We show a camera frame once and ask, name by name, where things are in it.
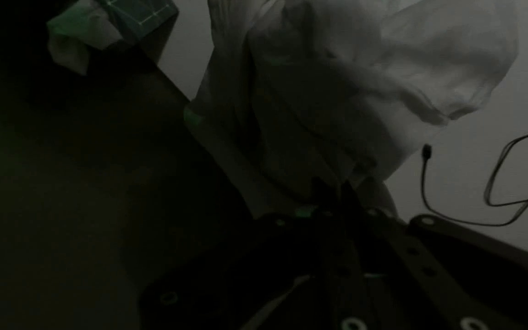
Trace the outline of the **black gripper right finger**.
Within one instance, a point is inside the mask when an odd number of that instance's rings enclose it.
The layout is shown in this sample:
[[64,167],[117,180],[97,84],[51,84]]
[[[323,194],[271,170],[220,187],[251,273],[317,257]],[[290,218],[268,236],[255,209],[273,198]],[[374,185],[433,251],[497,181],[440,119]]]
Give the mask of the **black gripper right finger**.
[[383,275],[389,297],[420,330],[521,330],[517,321],[478,302],[440,260],[394,218],[367,207],[343,187],[345,220],[354,235],[365,279]]

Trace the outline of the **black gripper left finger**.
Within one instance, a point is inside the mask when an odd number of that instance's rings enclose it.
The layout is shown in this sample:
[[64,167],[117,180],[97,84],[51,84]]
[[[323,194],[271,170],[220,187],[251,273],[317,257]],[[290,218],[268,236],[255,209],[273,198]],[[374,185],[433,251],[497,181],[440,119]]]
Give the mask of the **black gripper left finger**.
[[323,282],[330,330],[376,330],[368,290],[348,235],[341,192],[335,187],[313,181],[315,238],[319,253],[319,280]]

